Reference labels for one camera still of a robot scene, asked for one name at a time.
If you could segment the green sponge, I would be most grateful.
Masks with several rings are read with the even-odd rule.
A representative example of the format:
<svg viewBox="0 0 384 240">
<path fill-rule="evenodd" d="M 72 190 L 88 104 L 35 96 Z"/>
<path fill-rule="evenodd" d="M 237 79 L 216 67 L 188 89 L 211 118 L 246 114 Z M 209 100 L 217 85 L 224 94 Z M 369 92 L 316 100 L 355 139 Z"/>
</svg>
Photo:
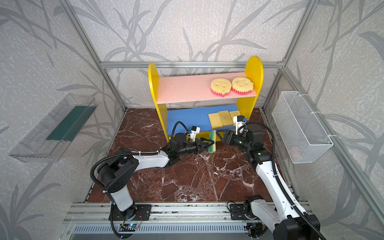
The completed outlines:
<svg viewBox="0 0 384 240">
<path fill-rule="evenodd" d="M 216 137 L 217 137 L 217 131 L 212 130 L 209 134 L 209 140 L 211 140 L 211 145 L 208 148 L 209 154 L 212 154 L 216 151 Z"/>
</svg>

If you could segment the orange sponge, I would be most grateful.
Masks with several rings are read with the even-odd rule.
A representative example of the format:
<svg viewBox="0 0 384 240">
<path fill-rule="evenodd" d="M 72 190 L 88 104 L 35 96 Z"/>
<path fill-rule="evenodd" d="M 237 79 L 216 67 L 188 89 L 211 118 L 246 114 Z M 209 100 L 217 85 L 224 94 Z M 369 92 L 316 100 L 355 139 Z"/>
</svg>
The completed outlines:
<svg viewBox="0 0 384 240">
<path fill-rule="evenodd" d="M 219 129 L 224 126 L 219 113 L 211 113 L 208 116 L 212 129 Z"/>
</svg>

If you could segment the yellow rectangular sponge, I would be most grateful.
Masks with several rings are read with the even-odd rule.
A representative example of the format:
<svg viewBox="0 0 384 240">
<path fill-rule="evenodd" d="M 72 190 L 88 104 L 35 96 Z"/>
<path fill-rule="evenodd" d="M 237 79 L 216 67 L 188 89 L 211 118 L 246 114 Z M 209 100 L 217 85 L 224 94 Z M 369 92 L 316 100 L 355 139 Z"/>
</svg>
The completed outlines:
<svg viewBox="0 0 384 240">
<path fill-rule="evenodd" d="M 230 111 L 229 113 L 232 119 L 241 115 L 240 111 Z"/>
</svg>

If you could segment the yellow smiley sponge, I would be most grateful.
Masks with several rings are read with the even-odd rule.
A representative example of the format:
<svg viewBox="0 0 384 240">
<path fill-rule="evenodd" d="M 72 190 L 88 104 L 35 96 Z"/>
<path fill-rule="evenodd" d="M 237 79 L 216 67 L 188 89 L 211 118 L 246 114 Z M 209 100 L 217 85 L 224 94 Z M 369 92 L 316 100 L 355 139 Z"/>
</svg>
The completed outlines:
<svg viewBox="0 0 384 240">
<path fill-rule="evenodd" d="M 227 96 L 232 89 L 232 83 L 224 78 L 217 78 L 211 82 L 211 92 L 219 97 Z"/>
<path fill-rule="evenodd" d="M 237 77 L 232 80 L 232 91 L 238 95 L 248 95 L 254 90 L 254 83 L 245 77 Z"/>
</svg>

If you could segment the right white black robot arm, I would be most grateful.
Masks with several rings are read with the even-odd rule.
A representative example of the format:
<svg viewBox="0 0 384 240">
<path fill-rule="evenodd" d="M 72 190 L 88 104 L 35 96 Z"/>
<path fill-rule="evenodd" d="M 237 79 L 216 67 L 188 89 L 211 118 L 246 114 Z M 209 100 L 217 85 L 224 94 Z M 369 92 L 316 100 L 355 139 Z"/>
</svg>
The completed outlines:
<svg viewBox="0 0 384 240">
<path fill-rule="evenodd" d="M 291 193 L 276 165 L 274 151 L 264 148 L 264 130 L 270 128 L 262 123 L 250 122 L 237 131 L 220 130 L 220 141 L 242 151 L 264 182 L 273 202 L 270 207 L 261 196 L 252 196 L 245 201 L 248 218 L 260 219 L 272 232 L 275 240 L 323 240 L 321 224 L 315 215 L 310 215 Z"/>
</svg>

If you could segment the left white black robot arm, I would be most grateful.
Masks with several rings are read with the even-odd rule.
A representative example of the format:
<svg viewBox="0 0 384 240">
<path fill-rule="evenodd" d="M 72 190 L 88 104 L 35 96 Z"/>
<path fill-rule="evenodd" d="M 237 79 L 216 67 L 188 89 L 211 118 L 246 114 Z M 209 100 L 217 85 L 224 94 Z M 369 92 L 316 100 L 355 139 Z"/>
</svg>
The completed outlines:
<svg viewBox="0 0 384 240">
<path fill-rule="evenodd" d="M 90 170 L 91 180 L 102 188 L 120 212 L 134 210 L 127 183 L 135 172 L 151 168 L 166 168 L 174 165 L 182 155 L 191 155 L 208 150 L 215 139 L 197 138 L 200 128 L 188 130 L 184 123 L 175 123 L 168 143 L 154 152 L 122 150 L 118 154 L 97 161 Z"/>
</svg>

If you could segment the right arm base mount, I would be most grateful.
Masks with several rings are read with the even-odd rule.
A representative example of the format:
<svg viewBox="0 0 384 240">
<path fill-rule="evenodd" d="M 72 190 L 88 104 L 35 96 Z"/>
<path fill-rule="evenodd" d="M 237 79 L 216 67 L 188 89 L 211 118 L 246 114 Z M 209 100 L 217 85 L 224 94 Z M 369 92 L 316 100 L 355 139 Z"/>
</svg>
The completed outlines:
<svg viewBox="0 0 384 240">
<path fill-rule="evenodd" d="M 260 218 L 254 216 L 251 210 L 246 208 L 244 204 L 229 202 L 226 204 L 226 207 L 230 212 L 231 220 L 260 221 Z"/>
</svg>

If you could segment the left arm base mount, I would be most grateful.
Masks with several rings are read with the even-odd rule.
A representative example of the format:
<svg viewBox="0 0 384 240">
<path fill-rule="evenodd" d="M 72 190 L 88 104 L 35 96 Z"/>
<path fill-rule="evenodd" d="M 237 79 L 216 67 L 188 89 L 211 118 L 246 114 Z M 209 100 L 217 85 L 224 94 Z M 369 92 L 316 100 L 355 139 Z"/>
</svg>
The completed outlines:
<svg viewBox="0 0 384 240">
<path fill-rule="evenodd" d="M 148 221 L 151 214 L 152 205 L 133 204 L 127 210 L 121 212 L 119 208 L 112 204 L 109 221 Z"/>
</svg>

